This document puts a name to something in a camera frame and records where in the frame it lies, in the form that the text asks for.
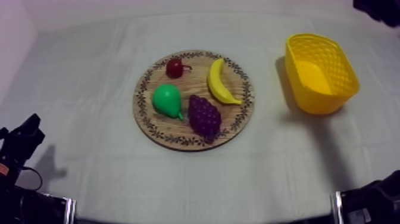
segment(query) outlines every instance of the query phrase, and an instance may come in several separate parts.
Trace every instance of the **yellow basket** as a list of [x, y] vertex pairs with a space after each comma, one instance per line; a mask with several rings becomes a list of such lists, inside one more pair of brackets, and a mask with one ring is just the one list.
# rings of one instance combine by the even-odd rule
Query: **yellow basket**
[[296, 102], [310, 114], [335, 112], [360, 88], [342, 48], [323, 36], [289, 37], [285, 64]]

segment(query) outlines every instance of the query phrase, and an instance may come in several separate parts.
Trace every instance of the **round wooden tray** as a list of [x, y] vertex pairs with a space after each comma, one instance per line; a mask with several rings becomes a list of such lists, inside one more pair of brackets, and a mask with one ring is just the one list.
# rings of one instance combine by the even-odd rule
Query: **round wooden tray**
[[[184, 65], [192, 66], [178, 79], [165, 75], [165, 65], [172, 58], [181, 58]], [[142, 131], [153, 141], [172, 150], [203, 151], [215, 148], [234, 138], [249, 121], [254, 109], [254, 90], [249, 77], [231, 59], [224, 57], [222, 82], [242, 105], [222, 104], [211, 95], [207, 86], [210, 66], [221, 55], [209, 51], [182, 51], [166, 56], [153, 64], [139, 79], [133, 96], [133, 115]], [[182, 98], [184, 121], [171, 119], [155, 112], [151, 98], [155, 88], [163, 83], [178, 87]], [[222, 124], [212, 144], [195, 134], [188, 121], [189, 97], [195, 94], [206, 98], [221, 113]]]

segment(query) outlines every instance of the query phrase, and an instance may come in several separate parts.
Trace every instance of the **toy fruit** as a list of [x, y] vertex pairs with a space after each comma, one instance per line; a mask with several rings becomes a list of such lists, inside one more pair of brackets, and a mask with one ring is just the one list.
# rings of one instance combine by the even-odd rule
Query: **toy fruit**
[[191, 95], [189, 98], [189, 123], [196, 134], [212, 143], [221, 126], [221, 114], [205, 98]]
[[182, 64], [182, 60], [179, 58], [174, 58], [171, 59], [168, 63], [167, 63], [167, 68], [165, 70], [165, 73], [167, 74], [168, 77], [170, 77], [171, 79], [177, 79], [180, 76], [183, 75], [183, 69], [184, 68], [189, 68], [189, 70], [192, 69], [191, 66], [184, 66]]
[[210, 68], [210, 74], [207, 78], [207, 84], [211, 93], [224, 104], [237, 104], [241, 105], [242, 101], [237, 100], [229, 92], [221, 81], [221, 70], [224, 65], [224, 59], [220, 58], [215, 60]]
[[152, 102], [158, 113], [183, 120], [180, 113], [180, 92], [176, 86], [171, 84], [158, 86], [153, 93]]

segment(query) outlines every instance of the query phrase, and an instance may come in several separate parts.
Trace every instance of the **white wall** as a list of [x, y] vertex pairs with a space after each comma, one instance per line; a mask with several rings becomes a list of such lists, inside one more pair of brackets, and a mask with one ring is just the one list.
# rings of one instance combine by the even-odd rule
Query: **white wall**
[[23, 0], [39, 31], [122, 16], [258, 12], [323, 18], [387, 30], [352, 7], [353, 0]]
[[20, 0], [0, 0], [0, 104], [37, 36]]

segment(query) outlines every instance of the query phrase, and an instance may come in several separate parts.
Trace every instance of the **purple grapes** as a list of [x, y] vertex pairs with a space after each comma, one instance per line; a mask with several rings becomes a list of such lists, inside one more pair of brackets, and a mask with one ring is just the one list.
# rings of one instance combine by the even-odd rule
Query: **purple grapes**
[[196, 134], [212, 143], [221, 126], [221, 114], [205, 98], [191, 95], [189, 99], [189, 123]]

